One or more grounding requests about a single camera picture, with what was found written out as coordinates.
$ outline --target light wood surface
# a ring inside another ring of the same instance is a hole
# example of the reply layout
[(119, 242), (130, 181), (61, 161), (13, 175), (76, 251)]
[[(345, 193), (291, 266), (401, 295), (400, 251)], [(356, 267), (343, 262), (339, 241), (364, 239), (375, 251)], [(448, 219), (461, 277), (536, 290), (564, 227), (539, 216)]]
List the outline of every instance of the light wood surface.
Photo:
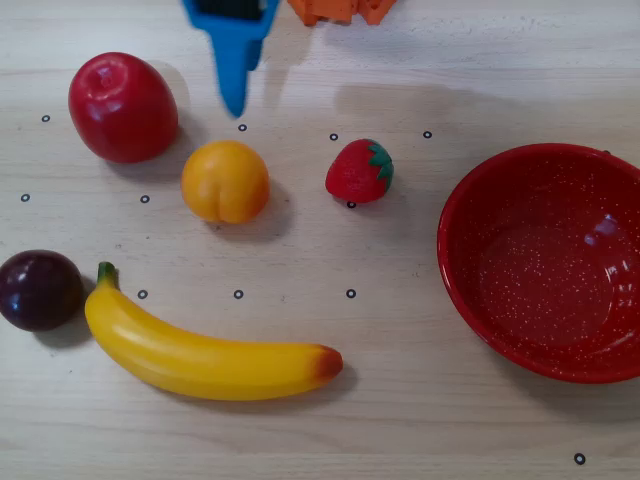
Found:
[[(5, 0), (0, 12), (0, 257), (57, 250), (88, 279), (108, 259), (127, 294), (146, 289), (141, 305), (176, 325), (326, 343), (349, 364), (300, 397), (194, 401), (130, 376), (82, 322), (48, 335), (0, 322), (0, 478), (637, 475), (640, 383), (574, 386), (512, 366), (458, 316), (435, 255), (448, 194), (502, 150), (562, 141), (640, 164), (636, 0), (400, 0), (380, 27), (314, 29), (283, 3), (239, 121), (175, 0)], [(96, 159), (69, 118), (73, 74), (112, 50), (150, 61), (180, 106), (180, 140), (145, 165)], [(324, 176), (361, 137), (391, 152), (397, 178), (349, 210)], [(218, 230), (183, 205), (179, 175), (196, 146), (227, 138), (263, 156), (274, 193), (256, 222)]]

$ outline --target red bowl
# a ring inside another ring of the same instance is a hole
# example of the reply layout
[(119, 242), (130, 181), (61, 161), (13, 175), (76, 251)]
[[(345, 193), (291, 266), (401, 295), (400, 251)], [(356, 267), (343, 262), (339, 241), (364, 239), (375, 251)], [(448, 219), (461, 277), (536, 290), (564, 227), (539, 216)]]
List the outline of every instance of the red bowl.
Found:
[(640, 375), (640, 170), (529, 145), (476, 167), (438, 228), (456, 308), (494, 350), (577, 383)]

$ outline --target banana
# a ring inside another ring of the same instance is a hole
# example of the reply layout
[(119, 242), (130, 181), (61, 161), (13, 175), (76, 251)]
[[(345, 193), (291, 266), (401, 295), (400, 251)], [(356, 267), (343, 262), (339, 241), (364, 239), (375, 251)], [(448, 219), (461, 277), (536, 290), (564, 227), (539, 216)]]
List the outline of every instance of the banana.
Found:
[(99, 266), (85, 314), (113, 360), (141, 380), (182, 395), (266, 400), (321, 387), (342, 370), (340, 353), (323, 345), (237, 342), (173, 327), (121, 293), (108, 262)]

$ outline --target plum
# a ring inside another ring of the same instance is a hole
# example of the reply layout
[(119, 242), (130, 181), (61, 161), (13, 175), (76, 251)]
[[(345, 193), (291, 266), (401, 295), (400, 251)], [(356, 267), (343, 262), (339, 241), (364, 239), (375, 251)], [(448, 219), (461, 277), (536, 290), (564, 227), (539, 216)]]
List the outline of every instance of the plum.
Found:
[(71, 319), (83, 300), (78, 268), (59, 253), (28, 250), (0, 267), (0, 314), (23, 330), (52, 330)]

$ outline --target toy fruit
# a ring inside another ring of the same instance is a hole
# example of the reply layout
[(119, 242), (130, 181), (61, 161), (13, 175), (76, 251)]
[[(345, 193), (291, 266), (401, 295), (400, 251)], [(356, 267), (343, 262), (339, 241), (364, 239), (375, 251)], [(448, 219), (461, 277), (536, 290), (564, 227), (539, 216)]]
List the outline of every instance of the toy fruit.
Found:
[(342, 356), (322, 345), (245, 343), (197, 335), (150, 315), (115, 286), (103, 262), (85, 313), (98, 344), (122, 367), (163, 390), (212, 400), (264, 400), (325, 385)]
[(347, 202), (367, 203), (384, 196), (393, 180), (393, 163), (387, 151), (373, 140), (347, 145), (327, 173), (330, 194)]
[(207, 222), (245, 223), (269, 200), (269, 172), (260, 156), (233, 141), (196, 150), (182, 172), (182, 197)]
[(169, 87), (151, 65), (126, 53), (98, 55), (78, 70), (69, 111), (87, 147), (117, 163), (159, 155), (178, 132)]
[(0, 313), (23, 330), (62, 325), (78, 311), (83, 298), (78, 268), (59, 253), (29, 250), (0, 267)]

